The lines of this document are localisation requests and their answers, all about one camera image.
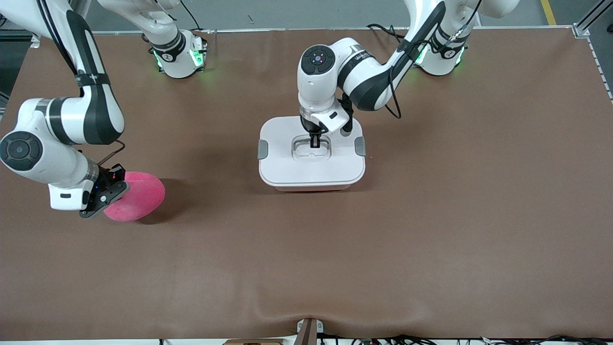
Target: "yellow floor line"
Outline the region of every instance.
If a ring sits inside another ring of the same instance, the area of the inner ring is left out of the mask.
[[[543,5],[543,11],[545,11],[547,23],[549,25],[557,25],[555,22],[554,12],[551,11],[551,5],[549,4],[549,0],[541,0],[541,5]]]

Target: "pink plush ball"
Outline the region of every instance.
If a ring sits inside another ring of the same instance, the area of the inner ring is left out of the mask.
[[[145,172],[126,172],[130,190],[104,210],[117,222],[133,222],[153,212],[164,200],[166,189],[157,177]]]

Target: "table surface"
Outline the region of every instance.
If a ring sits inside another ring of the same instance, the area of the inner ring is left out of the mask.
[[[446,77],[411,71],[403,118],[356,112],[364,178],[281,193],[259,130],[297,115],[303,50],[380,31],[207,37],[206,72],[172,80],[138,36],[99,36],[126,118],[110,163],[160,177],[135,223],[53,211],[0,168],[0,339],[288,335],[303,317],[348,337],[613,337],[613,107],[570,29],[476,30]],[[50,41],[30,50],[0,123],[28,98],[77,96]],[[82,147],[93,159],[109,147]]]

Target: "pink object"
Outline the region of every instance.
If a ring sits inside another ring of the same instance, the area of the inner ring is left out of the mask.
[[[166,189],[157,177],[145,172],[126,172],[130,190],[104,210],[116,222],[133,222],[153,212],[164,200]]]

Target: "floor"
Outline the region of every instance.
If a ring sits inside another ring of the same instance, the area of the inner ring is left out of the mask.
[[[400,0],[185,0],[199,25],[207,29],[267,28],[345,28],[363,27],[370,23],[406,26],[409,18]],[[483,26],[570,25],[579,21],[597,0],[521,0],[514,12],[502,19],[481,16]],[[548,19],[544,7],[549,3],[553,18]],[[300,16],[288,15],[300,13]],[[171,11],[181,28],[196,24],[185,9]],[[105,10],[92,0],[86,19],[94,31],[133,31],[136,27],[119,15]],[[613,23],[613,10],[605,13],[590,28],[590,40],[599,58],[603,74],[613,80],[613,35],[606,28]],[[10,95],[29,42],[3,42],[2,37],[15,29],[7,24],[0,28],[0,116]]]

